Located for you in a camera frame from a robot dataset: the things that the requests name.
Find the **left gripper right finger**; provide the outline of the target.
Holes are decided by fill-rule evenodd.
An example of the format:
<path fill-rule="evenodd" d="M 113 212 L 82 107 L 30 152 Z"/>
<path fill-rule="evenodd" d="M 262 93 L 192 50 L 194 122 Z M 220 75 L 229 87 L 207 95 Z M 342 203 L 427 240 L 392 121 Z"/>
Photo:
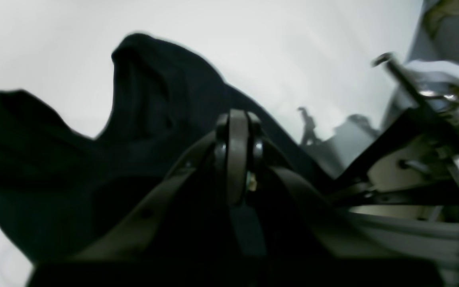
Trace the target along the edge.
<path fill-rule="evenodd" d="M 248 112 L 253 187 L 247 193 L 267 256 L 259 287 L 442 287 L 431 261 L 368 237 L 291 169 Z"/>

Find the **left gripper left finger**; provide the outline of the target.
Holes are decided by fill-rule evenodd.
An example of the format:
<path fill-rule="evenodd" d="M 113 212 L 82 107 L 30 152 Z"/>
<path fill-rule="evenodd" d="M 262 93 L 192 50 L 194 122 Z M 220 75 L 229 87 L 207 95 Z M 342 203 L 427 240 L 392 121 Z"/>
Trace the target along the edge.
<path fill-rule="evenodd" d="M 39 265 L 29 287 L 151 287 L 188 276 L 187 263 L 148 259 L 167 227 L 175 198 L 204 171 L 215 171 L 209 194 L 223 210 L 243 204 L 250 183 L 250 114 L 231 110 L 219 116 L 214 132 L 204 136 L 177 160 L 166 178 L 100 240 L 60 263 Z"/>

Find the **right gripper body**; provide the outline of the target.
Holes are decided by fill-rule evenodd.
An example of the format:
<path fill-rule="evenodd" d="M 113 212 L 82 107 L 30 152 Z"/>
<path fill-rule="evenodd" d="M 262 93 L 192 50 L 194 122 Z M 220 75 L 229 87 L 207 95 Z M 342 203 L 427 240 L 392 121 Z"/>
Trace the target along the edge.
<path fill-rule="evenodd" d="M 453 105 L 405 109 L 337 178 L 336 206 L 432 206 L 459 221 L 459 120 Z"/>

